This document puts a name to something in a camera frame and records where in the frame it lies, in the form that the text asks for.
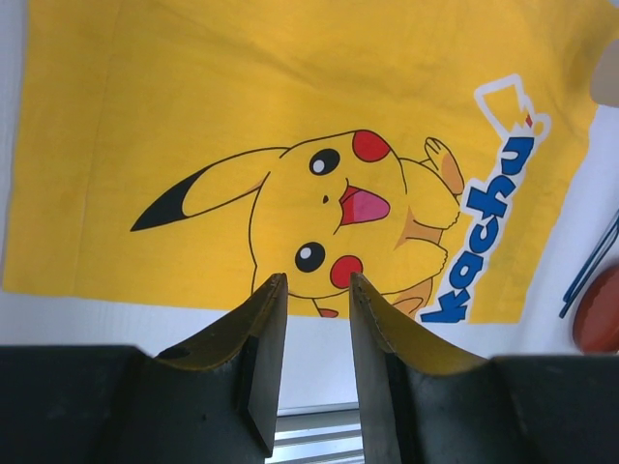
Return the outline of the red-brown round plate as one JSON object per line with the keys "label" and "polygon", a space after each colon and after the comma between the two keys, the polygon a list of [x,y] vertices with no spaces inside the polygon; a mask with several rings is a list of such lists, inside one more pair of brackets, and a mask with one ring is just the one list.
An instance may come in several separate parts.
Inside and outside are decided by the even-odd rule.
{"label": "red-brown round plate", "polygon": [[618,352],[618,265],[599,274],[581,299],[573,340],[584,354]]}

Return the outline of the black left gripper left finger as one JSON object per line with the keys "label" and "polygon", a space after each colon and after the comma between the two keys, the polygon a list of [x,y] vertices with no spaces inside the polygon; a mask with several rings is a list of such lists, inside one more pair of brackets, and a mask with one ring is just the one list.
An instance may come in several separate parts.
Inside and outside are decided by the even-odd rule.
{"label": "black left gripper left finger", "polygon": [[274,449],[287,279],[141,362],[123,387],[113,463],[262,463]]}

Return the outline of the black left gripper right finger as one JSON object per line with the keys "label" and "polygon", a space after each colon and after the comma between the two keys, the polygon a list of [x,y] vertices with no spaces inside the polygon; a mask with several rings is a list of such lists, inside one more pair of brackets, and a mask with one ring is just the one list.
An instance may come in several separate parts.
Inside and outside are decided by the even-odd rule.
{"label": "black left gripper right finger", "polygon": [[367,463],[524,463],[527,445],[495,363],[392,307],[360,274],[350,330]]}

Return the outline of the yellow Pikachu placemat cloth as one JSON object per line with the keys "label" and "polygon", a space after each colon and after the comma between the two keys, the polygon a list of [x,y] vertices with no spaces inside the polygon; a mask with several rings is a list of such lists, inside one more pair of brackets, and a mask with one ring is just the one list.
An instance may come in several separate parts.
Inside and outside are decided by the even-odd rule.
{"label": "yellow Pikachu placemat cloth", "polygon": [[31,1],[3,286],[515,324],[618,36],[607,1]]}

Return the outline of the blue metal fork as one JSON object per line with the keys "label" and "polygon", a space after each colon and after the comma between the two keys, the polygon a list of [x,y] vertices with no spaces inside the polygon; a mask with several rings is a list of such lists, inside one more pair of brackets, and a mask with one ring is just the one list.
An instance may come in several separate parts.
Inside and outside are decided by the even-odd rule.
{"label": "blue metal fork", "polygon": [[593,251],[589,254],[584,264],[575,276],[571,285],[568,287],[566,293],[563,296],[563,302],[565,307],[569,307],[575,300],[576,295],[582,289],[586,280],[593,274],[595,269],[599,266],[602,259],[609,252],[610,248],[614,245],[618,239],[618,212],[615,212],[611,221],[604,231],[603,235],[596,243]]}

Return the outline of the beige paper cup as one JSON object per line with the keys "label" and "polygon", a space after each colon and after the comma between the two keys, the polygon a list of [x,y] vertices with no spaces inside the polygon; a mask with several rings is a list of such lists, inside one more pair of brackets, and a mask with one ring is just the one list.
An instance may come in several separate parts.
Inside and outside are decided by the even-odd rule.
{"label": "beige paper cup", "polygon": [[619,40],[602,53],[590,85],[592,100],[600,105],[619,107]]}

